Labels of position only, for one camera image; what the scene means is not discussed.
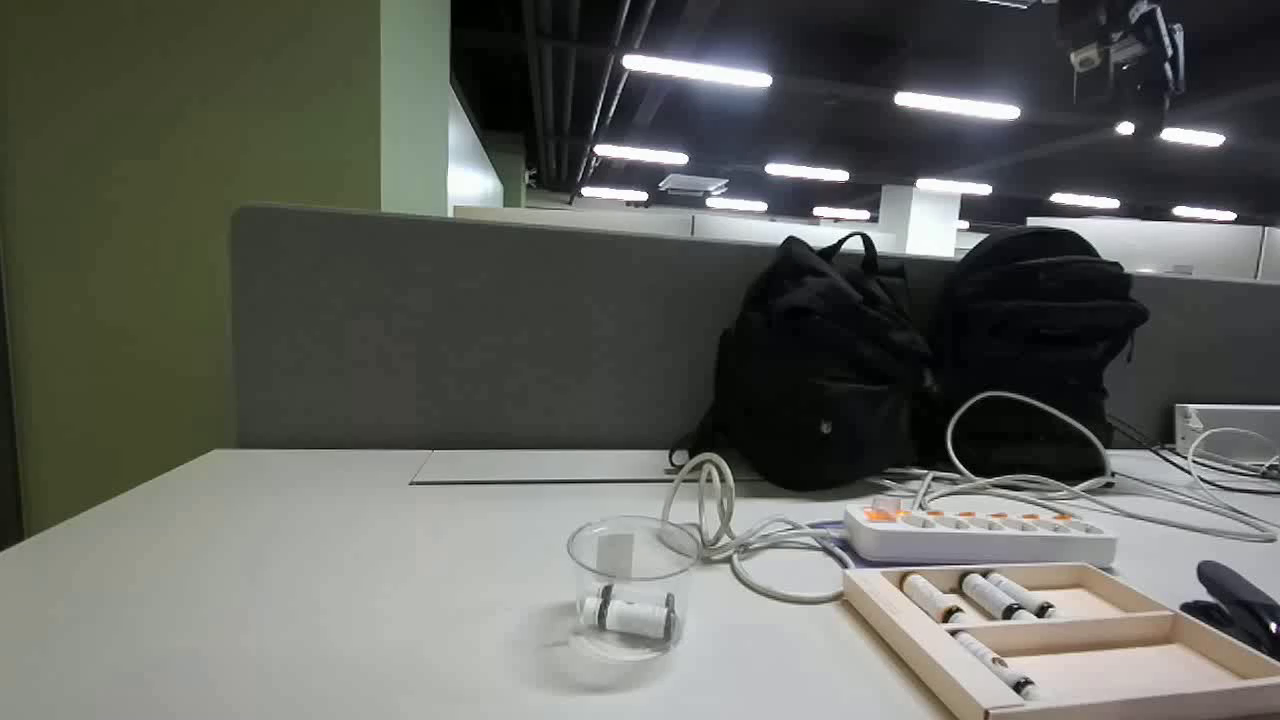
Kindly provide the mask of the black backpack left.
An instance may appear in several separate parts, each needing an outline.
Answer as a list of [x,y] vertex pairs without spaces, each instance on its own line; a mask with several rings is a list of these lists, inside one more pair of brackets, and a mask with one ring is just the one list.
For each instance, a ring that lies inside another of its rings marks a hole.
[[789,237],[721,332],[711,402],[681,450],[736,455],[792,491],[860,484],[909,450],[923,386],[929,341],[877,241]]

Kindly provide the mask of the black backpack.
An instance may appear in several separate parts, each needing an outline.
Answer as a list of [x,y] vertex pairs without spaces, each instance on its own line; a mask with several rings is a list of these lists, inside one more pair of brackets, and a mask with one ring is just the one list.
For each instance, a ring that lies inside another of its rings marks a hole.
[[1105,372],[1144,321],[1130,276],[1080,230],[992,230],[950,268],[933,317],[935,424],[979,395],[957,428],[975,475],[1099,475],[1099,450],[1046,406],[1113,439]]
[[923,386],[929,341],[877,241],[789,237],[721,332],[711,402],[681,450],[736,455],[792,491],[860,484],[909,450]]

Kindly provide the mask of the clear plastic cup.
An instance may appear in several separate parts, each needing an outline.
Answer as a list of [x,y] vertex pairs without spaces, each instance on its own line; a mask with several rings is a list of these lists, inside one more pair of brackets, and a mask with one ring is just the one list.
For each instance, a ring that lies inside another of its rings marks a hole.
[[[687,580],[698,559],[698,545],[687,529],[657,516],[604,516],[568,534],[568,559],[576,569],[570,640],[608,658],[657,658],[682,640]],[[625,594],[674,594],[681,629],[670,645],[629,640],[590,633],[579,618],[579,601],[616,583]]]

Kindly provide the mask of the flat grey board on table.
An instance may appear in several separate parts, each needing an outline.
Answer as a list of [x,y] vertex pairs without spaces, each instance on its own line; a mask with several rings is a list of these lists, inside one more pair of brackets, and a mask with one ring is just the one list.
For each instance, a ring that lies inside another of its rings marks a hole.
[[417,484],[625,484],[663,479],[658,449],[431,449]]

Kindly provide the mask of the white battery inside cup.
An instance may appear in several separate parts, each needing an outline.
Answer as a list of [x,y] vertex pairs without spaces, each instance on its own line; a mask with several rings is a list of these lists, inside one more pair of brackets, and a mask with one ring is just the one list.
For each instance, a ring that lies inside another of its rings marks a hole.
[[613,633],[629,640],[670,645],[681,629],[674,594],[625,594],[616,583],[604,583],[596,594],[579,601],[579,618],[590,633]]

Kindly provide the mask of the white multi-socket power strip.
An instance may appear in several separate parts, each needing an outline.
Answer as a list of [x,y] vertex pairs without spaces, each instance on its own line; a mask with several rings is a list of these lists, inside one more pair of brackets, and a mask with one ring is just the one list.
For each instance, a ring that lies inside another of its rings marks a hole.
[[1113,564],[1115,534],[1071,510],[913,509],[909,498],[853,498],[843,529],[872,564]]

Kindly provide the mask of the grey desk divider panel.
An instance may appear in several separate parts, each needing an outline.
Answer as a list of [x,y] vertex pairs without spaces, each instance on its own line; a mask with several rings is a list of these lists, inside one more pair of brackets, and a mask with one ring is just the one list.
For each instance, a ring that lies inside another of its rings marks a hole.
[[235,435],[263,449],[663,449],[772,251],[492,220],[230,217]]

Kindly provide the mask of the white battery tray top left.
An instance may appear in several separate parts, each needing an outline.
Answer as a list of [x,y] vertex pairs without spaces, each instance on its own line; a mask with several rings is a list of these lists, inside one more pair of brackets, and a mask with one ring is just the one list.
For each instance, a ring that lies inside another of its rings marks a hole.
[[915,572],[909,572],[899,588],[935,622],[950,622],[957,616],[962,616],[962,609],[950,594],[944,594],[933,580]]

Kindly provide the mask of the white battery tray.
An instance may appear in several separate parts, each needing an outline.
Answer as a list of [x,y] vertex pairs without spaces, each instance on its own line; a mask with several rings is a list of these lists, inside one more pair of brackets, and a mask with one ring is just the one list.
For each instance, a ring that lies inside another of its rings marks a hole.
[[962,616],[962,609],[950,594],[944,594],[933,580],[915,572],[909,572],[899,588],[935,622],[950,622],[957,616]]
[[1012,618],[1022,611],[1021,601],[1012,601],[1006,592],[999,592],[988,576],[979,572],[962,572],[959,576],[959,594],[966,594],[979,611],[988,611],[992,618]]
[[1052,618],[1054,604],[1028,592],[1021,580],[1003,576],[1003,572],[988,572],[988,583],[996,583],[1003,594],[1012,594],[1014,604],[1022,604],[1035,618]]

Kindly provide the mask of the black backpack right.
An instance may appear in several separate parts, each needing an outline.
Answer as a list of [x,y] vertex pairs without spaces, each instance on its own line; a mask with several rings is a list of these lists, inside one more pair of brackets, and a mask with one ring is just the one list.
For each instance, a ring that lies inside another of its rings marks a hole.
[[1099,475],[1099,450],[1046,406],[1113,439],[1105,372],[1144,321],[1130,276],[1080,230],[992,230],[950,268],[933,317],[935,424],[979,395],[957,428],[975,475]]

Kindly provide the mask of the white battery tray top middle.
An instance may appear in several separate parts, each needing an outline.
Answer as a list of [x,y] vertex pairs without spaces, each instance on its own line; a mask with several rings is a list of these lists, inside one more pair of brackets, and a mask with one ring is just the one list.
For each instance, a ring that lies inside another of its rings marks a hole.
[[959,594],[966,594],[979,611],[988,611],[992,618],[1012,618],[1022,611],[1021,601],[1012,601],[1006,592],[999,592],[988,576],[979,572],[962,572],[959,576]]

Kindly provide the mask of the white battery tray top right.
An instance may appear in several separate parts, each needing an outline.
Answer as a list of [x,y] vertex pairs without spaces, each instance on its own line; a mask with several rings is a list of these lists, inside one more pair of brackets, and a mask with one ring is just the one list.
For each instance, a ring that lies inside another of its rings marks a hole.
[[1022,604],[1035,618],[1052,618],[1054,604],[1028,592],[1021,580],[1003,576],[1003,572],[988,572],[988,583],[996,583],[1003,594],[1012,594],[1014,604]]

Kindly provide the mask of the white battery tray lower compartment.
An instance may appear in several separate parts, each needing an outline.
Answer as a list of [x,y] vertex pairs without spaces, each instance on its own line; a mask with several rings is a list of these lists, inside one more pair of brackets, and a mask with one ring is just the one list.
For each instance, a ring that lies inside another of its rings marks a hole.
[[1014,670],[999,650],[992,650],[984,640],[975,640],[972,633],[950,633],[950,640],[975,655],[996,681],[1003,681],[1014,695],[1030,698],[1035,695],[1035,681]]

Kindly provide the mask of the light wooden tray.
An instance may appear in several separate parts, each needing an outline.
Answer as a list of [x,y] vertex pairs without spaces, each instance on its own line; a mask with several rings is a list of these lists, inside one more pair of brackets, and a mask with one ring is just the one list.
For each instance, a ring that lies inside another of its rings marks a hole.
[[[962,616],[929,618],[899,588],[915,572],[950,594]],[[1280,665],[1196,616],[1120,583],[1090,564],[996,564],[1054,604],[1052,618],[1028,609],[992,618],[959,576],[975,569],[855,569],[843,576],[853,611],[957,720],[1280,720]],[[1035,695],[1014,695],[950,633],[972,633]]]

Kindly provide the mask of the white box far right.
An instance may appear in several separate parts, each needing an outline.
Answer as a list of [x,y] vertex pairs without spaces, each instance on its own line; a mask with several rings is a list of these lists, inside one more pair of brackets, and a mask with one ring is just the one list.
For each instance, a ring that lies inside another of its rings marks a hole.
[[1280,455],[1280,402],[1177,402],[1171,435],[1196,459],[1267,462]]

